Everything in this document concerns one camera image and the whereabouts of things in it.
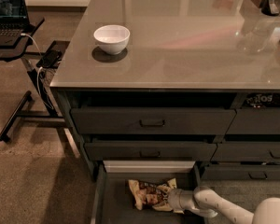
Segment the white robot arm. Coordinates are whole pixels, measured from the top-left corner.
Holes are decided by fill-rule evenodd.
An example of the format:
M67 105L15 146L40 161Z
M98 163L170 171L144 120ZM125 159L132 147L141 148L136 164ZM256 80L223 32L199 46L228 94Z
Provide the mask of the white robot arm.
M218 213L232 224L280 224L280 198L263 200L254 212L232 203L206 186L194 191L172 189L168 203L174 210L190 211L200 217L212 218Z

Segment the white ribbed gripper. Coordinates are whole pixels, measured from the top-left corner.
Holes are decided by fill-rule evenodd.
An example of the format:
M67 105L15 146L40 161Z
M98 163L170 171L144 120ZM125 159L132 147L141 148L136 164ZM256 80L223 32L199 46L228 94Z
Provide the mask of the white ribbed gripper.
M196 204L191 190L172 189L168 194L168 204L174 211L196 211Z

